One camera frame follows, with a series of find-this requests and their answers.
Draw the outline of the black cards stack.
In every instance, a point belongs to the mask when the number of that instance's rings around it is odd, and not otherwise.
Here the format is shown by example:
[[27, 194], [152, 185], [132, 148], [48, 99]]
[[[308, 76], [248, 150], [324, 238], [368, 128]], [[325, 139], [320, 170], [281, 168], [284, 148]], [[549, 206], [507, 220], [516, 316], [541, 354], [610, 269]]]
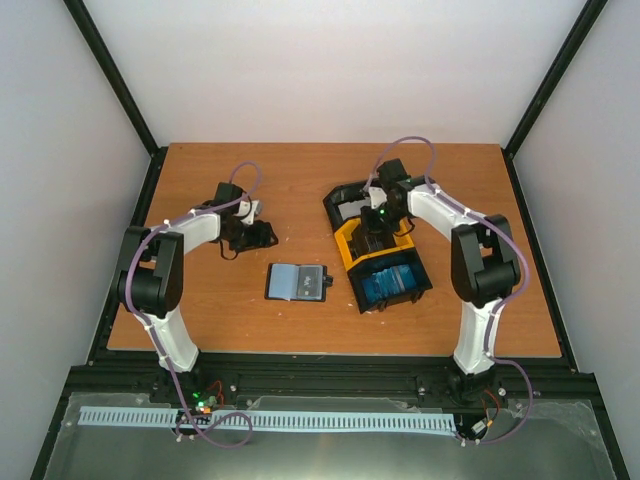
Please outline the black cards stack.
[[382, 233], [364, 232], [355, 229], [349, 243], [350, 252], [353, 259], [391, 249], [396, 246], [392, 233], [385, 231]]

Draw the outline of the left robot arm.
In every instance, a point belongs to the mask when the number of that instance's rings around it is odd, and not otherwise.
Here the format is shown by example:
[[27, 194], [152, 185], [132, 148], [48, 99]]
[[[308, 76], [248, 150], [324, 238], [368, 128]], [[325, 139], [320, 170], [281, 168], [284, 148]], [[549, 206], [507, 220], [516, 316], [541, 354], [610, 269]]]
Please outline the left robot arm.
[[209, 243], [236, 255], [277, 245], [273, 227], [259, 218], [262, 210], [263, 203], [249, 192], [221, 182], [213, 199], [186, 214], [155, 227], [131, 226], [124, 233], [111, 293], [141, 323], [160, 366], [177, 372], [172, 388], [186, 402], [206, 395], [208, 378], [193, 368], [199, 349], [180, 309], [184, 257]]

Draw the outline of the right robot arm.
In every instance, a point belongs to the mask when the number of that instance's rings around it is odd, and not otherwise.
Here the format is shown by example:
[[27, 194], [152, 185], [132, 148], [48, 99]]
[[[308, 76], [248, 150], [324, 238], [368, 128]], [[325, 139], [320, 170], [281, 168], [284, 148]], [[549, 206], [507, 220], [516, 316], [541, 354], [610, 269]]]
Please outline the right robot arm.
[[363, 190], [370, 199], [362, 213], [367, 226], [395, 231], [402, 220], [419, 219], [449, 240], [451, 284], [462, 302], [449, 391], [469, 402], [493, 382], [501, 315], [529, 282], [509, 221], [461, 204], [428, 176], [410, 177], [399, 159], [379, 160]]

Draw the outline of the black bin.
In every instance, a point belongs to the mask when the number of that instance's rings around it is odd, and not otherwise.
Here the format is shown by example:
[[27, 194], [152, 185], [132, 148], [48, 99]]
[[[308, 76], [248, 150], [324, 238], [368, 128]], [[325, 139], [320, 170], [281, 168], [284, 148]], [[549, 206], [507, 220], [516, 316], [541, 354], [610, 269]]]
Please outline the black bin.
[[371, 206], [364, 186], [365, 181], [338, 185], [324, 197], [322, 204], [333, 232], [339, 230], [347, 220], [359, 217], [364, 206]]
[[433, 288], [415, 248], [365, 259], [347, 276], [361, 314], [416, 303]]

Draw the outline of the black leather card holder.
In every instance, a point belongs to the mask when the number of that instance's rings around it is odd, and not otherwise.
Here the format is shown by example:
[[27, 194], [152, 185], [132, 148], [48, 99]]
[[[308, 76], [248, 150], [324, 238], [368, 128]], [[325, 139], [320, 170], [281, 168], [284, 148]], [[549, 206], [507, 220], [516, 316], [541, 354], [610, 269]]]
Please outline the black leather card holder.
[[333, 277], [324, 265], [272, 263], [267, 270], [264, 298], [324, 302], [332, 286]]

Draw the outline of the yellow bin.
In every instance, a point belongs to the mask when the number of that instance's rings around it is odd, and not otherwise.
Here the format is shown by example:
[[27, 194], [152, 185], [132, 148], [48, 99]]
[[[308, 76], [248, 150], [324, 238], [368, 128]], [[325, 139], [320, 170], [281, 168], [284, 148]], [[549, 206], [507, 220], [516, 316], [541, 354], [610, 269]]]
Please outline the yellow bin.
[[365, 233], [359, 218], [351, 218], [333, 234], [342, 263], [349, 272], [365, 261], [415, 247], [411, 229], [401, 220], [397, 232]]

